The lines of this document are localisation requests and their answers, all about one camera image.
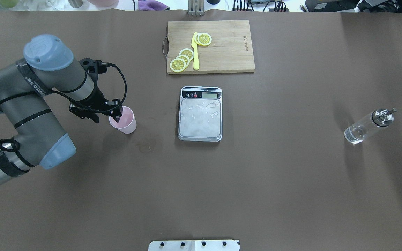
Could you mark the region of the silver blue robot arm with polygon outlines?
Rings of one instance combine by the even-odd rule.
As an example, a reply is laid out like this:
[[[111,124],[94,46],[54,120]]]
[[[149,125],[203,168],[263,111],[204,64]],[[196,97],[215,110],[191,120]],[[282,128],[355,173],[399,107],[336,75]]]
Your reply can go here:
[[[24,46],[21,59],[0,70],[0,185],[35,166],[51,169],[76,153],[45,96],[64,97],[80,119],[98,123],[100,113],[119,121],[127,82],[121,99],[106,99],[97,82],[108,67],[118,69],[110,62],[77,60],[60,38],[43,34]]]

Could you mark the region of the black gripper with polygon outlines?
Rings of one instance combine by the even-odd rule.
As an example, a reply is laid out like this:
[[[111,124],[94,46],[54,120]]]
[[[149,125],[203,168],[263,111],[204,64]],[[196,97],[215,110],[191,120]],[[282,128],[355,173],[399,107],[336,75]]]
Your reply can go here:
[[[91,58],[81,59],[79,63],[88,75],[86,80],[92,81],[94,86],[90,89],[91,93],[88,97],[77,103],[70,102],[69,111],[80,119],[91,119],[95,123],[99,123],[98,113],[110,116],[115,122],[120,122],[123,113],[123,99],[113,99],[111,101],[106,99],[102,91],[97,87],[97,81],[99,74],[106,73],[108,67],[116,68],[121,77],[123,77],[122,71],[113,63]]]

